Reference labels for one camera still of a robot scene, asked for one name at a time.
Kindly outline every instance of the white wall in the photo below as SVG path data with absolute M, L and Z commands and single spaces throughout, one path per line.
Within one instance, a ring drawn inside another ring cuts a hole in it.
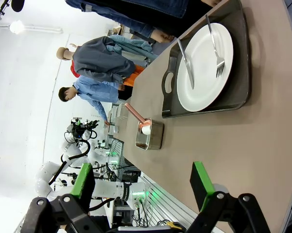
M 14 35 L 0 29 L 2 233 L 12 232 L 27 212 L 31 199 L 36 196 L 33 191 L 34 175 L 43 161 L 59 162 L 59 143 L 71 116 L 97 118 L 94 109 L 84 101 L 60 103 L 56 98 L 60 85 L 69 85 L 75 80 L 70 74 L 69 63 L 60 66 L 60 60 L 55 56 L 57 48 L 65 46 L 69 41 L 78 44 L 105 35 L 114 24 L 95 13 L 82 13 L 70 8 L 64 0 L 26 0 L 20 13 L 7 9 L 0 24 L 18 19 L 25 25 L 62 27 L 64 34 L 25 32 Z M 8 210 L 3 208 L 7 205 L 10 206 Z

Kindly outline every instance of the gray jacket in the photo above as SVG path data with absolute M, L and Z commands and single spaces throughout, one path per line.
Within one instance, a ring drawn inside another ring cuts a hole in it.
M 108 51 L 107 45 L 115 45 L 107 36 L 86 42 L 73 55 L 76 73 L 99 82 L 123 83 L 135 71 L 135 65 L 120 54 Z

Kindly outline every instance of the stainless steel container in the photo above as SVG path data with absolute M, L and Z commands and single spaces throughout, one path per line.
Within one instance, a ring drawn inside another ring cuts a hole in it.
M 151 118 L 147 118 L 146 120 L 150 120 L 151 128 L 150 134 L 145 135 L 141 132 L 141 127 L 139 127 L 139 123 L 137 125 L 137 134 L 136 134 L 136 146 L 141 148 L 142 150 L 159 150 L 162 145 L 164 124 L 162 122 L 152 120 Z

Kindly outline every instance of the fork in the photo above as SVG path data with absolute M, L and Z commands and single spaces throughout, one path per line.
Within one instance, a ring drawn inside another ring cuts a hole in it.
M 215 54 L 216 54 L 216 57 L 217 57 L 217 71 L 216 71 L 216 78 L 217 78 L 218 76 L 221 76 L 221 74 L 223 73 L 224 58 L 220 57 L 218 55 L 218 53 L 217 53 L 217 49 L 216 49 L 216 45 L 215 45 L 215 39 L 214 39 L 214 35 L 213 35 L 213 32 L 212 32 L 212 28 L 210 27 L 210 22 L 209 22 L 208 15 L 205 15 L 205 17 L 206 17 L 206 21 L 207 21 L 207 24 L 208 24 L 208 29 L 209 29 L 210 35 L 212 37 L 214 51 L 215 51 Z

